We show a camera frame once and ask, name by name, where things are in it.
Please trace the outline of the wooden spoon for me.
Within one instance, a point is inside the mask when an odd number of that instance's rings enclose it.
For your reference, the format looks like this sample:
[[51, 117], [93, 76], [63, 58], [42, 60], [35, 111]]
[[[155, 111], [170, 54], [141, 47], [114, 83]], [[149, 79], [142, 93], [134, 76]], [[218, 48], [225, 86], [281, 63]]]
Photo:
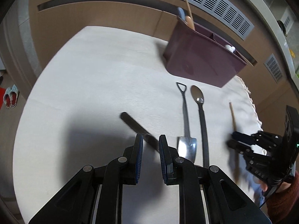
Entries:
[[193, 31], [195, 31], [195, 25], [194, 25], [194, 22], [193, 22], [193, 19], [189, 16], [186, 16], [185, 17], [185, 20], [186, 20], [186, 24], [187, 26], [192, 29]]

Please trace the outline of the black wok on counter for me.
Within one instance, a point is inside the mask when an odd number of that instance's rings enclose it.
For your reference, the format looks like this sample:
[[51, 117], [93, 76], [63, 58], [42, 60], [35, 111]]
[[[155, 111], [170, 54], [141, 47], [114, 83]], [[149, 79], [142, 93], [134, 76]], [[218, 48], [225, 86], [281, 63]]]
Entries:
[[277, 20], [277, 23], [278, 23], [281, 31], [283, 32], [283, 34], [286, 35], [286, 28], [285, 28], [284, 23], [281, 20]]

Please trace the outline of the red patterned slippers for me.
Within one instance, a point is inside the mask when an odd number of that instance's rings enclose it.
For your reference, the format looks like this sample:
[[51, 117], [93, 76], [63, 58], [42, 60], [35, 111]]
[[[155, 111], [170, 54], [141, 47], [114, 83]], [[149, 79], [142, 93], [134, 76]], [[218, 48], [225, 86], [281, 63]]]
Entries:
[[3, 96], [3, 102], [7, 109], [14, 108], [17, 105], [19, 97], [19, 90], [14, 84], [10, 88], [6, 88]]

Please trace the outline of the wooden chopstick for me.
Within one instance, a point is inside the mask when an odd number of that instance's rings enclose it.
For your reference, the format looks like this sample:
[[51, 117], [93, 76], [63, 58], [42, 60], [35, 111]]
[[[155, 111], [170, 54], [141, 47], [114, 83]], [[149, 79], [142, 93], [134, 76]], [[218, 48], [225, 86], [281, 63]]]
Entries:
[[[231, 102], [229, 102], [229, 108], [231, 111], [232, 116], [232, 124], [233, 124], [233, 131], [237, 130], [236, 120], [235, 120], [235, 114], [233, 110], [233, 105]], [[239, 170], [239, 154], [235, 152], [235, 170], [234, 170], [234, 181], [238, 185], [240, 181], [240, 170]]]
[[186, 2], [186, 6], [187, 6], [188, 16], [193, 19], [193, 15], [192, 15], [192, 12], [191, 12], [191, 7], [189, 5], [189, 2], [188, 2], [188, 0], [185, 0], [185, 2]]

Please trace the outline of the steel shovel-shaped spoon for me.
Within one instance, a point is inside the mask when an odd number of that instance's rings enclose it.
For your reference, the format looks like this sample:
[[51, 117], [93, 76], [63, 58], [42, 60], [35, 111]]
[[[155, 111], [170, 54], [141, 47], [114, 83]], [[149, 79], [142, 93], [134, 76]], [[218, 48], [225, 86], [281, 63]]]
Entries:
[[179, 82], [176, 82], [176, 85], [182, 95], [182, 112], [184, 119], [184, 136], [180, 136], [178, 138], [177, 151], [180, 157], [184, 157], [194, 163], [197, 153], [197, 139], [192, 138], [190, 134], [189, 115], [186, 101], [187, 86]]

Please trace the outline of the maroon plastic utensil holder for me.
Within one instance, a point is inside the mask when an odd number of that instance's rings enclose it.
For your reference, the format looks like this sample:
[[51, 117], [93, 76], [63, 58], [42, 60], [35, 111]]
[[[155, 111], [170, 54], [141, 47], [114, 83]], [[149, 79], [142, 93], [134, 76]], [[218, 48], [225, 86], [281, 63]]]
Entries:
[[222, 88], [247, 65], [237, 50], [229, 51], [226, 45], [231, 44], [213, 31], [197, 23], [193, 30], [178, 17], [163, 53], [166, 70]]

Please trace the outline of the white ball-end utensil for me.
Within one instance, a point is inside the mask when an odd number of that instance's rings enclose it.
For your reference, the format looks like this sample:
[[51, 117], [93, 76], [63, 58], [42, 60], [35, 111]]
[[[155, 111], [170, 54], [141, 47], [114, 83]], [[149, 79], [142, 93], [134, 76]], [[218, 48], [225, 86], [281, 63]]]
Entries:
[[234, 53], [236, 48], [234, 46], [231, 45], [225, 45], [225, 48], [230, 51], [231, 53]]

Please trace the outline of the black handle utensil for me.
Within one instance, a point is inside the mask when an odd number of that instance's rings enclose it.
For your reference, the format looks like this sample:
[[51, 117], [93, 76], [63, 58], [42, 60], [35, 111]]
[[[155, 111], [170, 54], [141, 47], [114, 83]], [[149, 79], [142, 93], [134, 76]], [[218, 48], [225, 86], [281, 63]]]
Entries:
[[134, 120], [127, 112], [122, 112], [120, 118], [127, 124], [135, 133], [139, 133], [143, 136], [144, 140], [157, 152], [159, 152], [158, 140], [143, 128], [136, 120]]

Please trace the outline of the black handled steel spoon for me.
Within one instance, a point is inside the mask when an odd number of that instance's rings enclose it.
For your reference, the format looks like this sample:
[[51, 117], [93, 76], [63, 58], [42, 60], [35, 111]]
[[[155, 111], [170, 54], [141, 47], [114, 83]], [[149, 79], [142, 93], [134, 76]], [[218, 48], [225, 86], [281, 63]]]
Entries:
[[203, 167], [208, 168], [210, 166], [210, 163], [209, 163], [208, 135], [207, 135], [207, 128], [206, 128], [205, 113], [203, 109], [204, 96], [202, 91], [196, 85], [191, 86], [191, 95], [194, 101], [196, 102], [196, 104], [198, 105], [201, 135], [202, 135]]

